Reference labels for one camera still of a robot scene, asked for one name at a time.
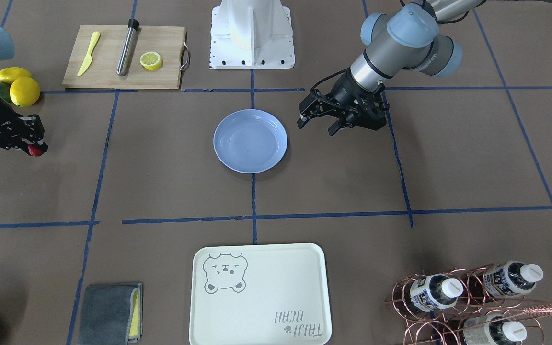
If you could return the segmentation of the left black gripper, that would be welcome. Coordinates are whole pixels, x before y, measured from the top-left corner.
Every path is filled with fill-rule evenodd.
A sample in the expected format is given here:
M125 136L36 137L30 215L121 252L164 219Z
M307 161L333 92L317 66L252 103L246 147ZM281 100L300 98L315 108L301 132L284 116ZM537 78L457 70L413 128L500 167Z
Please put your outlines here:
M342 75L331 91L322 94L318 86L333 77ZM367 91L357 84L350 70L344 69L318 81L310 94L299 103L298 129L311 119L333 116L335 122L328 127L329 136L334 136L345 127L365 127L377 131L386 126L388 103L383 99L383 81L378 81L374 91Z

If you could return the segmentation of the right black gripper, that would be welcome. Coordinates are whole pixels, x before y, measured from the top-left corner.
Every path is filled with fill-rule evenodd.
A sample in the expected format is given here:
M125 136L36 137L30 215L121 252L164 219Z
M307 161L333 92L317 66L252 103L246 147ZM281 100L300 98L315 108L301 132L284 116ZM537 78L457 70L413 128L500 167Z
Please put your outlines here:
M1 148L14 148L28 154L28 145L35 144L46 153L48 144L44 143L44 135L44 126L38 114L20 116L0 98Z

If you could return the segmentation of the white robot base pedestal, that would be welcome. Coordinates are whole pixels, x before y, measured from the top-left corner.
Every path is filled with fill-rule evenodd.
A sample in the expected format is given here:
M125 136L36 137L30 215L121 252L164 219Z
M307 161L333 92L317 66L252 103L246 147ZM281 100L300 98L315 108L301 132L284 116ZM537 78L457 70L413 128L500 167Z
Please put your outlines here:
M295 66L291 11L279 0L223 0L211 19L210 69Z

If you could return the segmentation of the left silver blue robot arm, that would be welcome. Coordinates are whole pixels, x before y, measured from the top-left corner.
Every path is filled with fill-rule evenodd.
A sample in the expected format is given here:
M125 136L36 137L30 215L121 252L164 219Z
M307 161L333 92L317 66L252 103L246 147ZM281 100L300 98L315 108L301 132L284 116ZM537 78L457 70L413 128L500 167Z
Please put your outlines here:
M344 127L377 131L386 126L389 103L382 92L385 83L401 70L445 77L459 67L463 52L458 42L441 35L439 26L467 17L482 0L412 0L402 2L394 15L377 12L362 24L365 45L350 67L336 72L330 92L318 85L299 104L298 128L321 116L332 116L329 136Z

